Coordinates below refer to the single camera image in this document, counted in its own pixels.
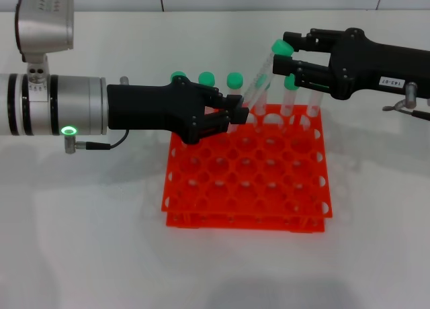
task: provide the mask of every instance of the green led ring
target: green led ring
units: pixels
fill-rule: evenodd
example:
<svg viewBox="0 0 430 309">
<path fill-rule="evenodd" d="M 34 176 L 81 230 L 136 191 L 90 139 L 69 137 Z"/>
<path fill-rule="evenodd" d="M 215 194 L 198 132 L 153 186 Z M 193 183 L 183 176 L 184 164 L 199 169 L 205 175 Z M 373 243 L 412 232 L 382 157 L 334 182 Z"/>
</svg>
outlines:
<svg viewBox="0 0 430 309">
<path fill-rule="evenodd" d="M 61 129 L 61 133 L 63 133 L 65 136 L 74 136 L 76 133 L 78 133 L 78 130 L 72 126 L 65 126 L 63 129 Z"/>
</svg>

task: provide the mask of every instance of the cable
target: cable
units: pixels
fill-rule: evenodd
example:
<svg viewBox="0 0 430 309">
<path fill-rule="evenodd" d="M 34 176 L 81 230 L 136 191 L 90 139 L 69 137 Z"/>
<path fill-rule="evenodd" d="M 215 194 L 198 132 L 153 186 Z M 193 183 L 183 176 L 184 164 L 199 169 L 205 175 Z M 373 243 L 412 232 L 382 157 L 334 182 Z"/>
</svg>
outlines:
<svg viewBox="0 0 430 309">
<path fill-rule="evenodd" d="M 116 148 L 121 143 L 123 143 L 130 133 L 129 130 L 126 130 L 125 135 L 115 144 L 109 144 L 109 143 L 100 143 L 100 142 L 86 142 L 85 143 L 85 150 L 111 150 L 113 148 Z"/>
</svg>

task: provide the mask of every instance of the green cap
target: green cap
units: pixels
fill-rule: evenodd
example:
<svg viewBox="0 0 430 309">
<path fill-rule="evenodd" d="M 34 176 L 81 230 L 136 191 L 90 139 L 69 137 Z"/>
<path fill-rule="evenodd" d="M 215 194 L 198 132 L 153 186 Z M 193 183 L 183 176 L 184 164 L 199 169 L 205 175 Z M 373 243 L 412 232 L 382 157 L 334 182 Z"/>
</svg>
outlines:
<svg viewBox="0 0 430 309">
<path fill-rule="evenodd" d="M 199 84 L 215 86 L 215 76 L 211 72 L 203 72 L 199 75 Z"/>
<path fill-rule="evenodd" d="M 271 51 L 276 55 L 291 57 L 291 55 L 293 55 L 294 49 L 287 42 L 284 42 L 282 39 L 278 39 L 271 47 Z"/>
<path fill-rule="evenodd" d="M 230 73 L 227 76 L 227 86 L 229 89 L 240 89 L 243 86 L 243 76 L 240 73 Z"/>
<path fill-rule="evenodd" d="M 185 75 L 185 73 L 184 72 L 181 72 L 181 71 L 177 71 L 177 72 L 174 72 L 171 76 L 170 76 L 170 82 L 172 82 L 172 80 L 173 80 L 173 78 L 175 77 L 175 76 L 187 76 L 187 75 Z"/>
<path fill-rule="evenodd" d="M 296 76 L 294 74 L 290 74 L 290 76 L 286 76 L 284 81 L 284 86 L 286 89 L 291 91 L 297 91 L 299 86 L 295 86 L 294 82 L 296 81 Z"/>
<path fill-rule="evenodd" d="M 263 84 L 264 84 L 264 82 L 266 82 L 266 78 L 267 78 L 267 75 L 266 74 L 262 74 L 260 76 L 260 78 L 258 79 L 257 83 L 255 84 L 255 87 L 258 88 L 258 89 L 260 87 L 262 87 Z"/>
</svg>

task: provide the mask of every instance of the white tabletop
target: white tabletop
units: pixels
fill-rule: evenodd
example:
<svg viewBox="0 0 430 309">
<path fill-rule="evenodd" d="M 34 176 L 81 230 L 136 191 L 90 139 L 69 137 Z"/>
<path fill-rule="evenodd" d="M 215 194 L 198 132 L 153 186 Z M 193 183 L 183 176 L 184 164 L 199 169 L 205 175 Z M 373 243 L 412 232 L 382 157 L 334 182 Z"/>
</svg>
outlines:
<svg viewBox="0 0 430 309">
<path fill-rule="evenodd" d="M 249 81 L 285 31 L 354 26 L 376 42 L 430 50 L 429 19 L 430 11 L 77 13 L 75 49 L 51 54 L 50 70 L 108 83 L 127 75 L 134 85 L 212 71 L 225 91 L 227 74 Z M 24 72 L 12 14 L 0 14 L 0 30 L 0 73 Z M 280 102 L 281 77 L 269 95 Z M 324 99 L 334 218 L 323 234 L 167 228 L 167 132 L 133 131 L 110 152 L 72 156 L 61 138 L 0 138 L 0 309 L 428 307 L 430 127 L 382 112 L 399 99 L 374 91 Z"/>
</svg>

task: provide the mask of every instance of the white label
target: white label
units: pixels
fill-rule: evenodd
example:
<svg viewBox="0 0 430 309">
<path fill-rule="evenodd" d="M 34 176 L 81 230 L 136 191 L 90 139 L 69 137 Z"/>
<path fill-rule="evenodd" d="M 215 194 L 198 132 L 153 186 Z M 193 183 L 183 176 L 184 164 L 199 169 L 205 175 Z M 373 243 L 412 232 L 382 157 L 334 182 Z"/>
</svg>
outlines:
<svg viewBox="0 0 430 309">
<path fill-rule="evenodd" d="M 390 77 L 381 77 L 379 85 L 397 87 L 402 89 L 404 86 L 404 79 L 391 79 Z"/>
</svg>

